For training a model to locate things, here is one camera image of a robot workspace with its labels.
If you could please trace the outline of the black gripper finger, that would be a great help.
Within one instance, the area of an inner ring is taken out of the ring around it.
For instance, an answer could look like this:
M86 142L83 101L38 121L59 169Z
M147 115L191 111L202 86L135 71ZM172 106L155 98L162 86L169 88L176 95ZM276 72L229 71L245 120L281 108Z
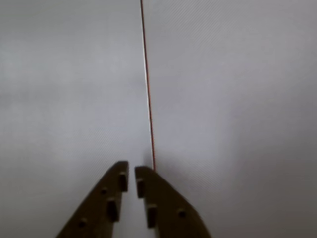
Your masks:
M111 238L120 219L122 194L128 191L129 164L110 167L57 235L58 238Z
M143 199L147 227L157 238L210 238L195 208L163 177L146 166L135 168L138 198Z

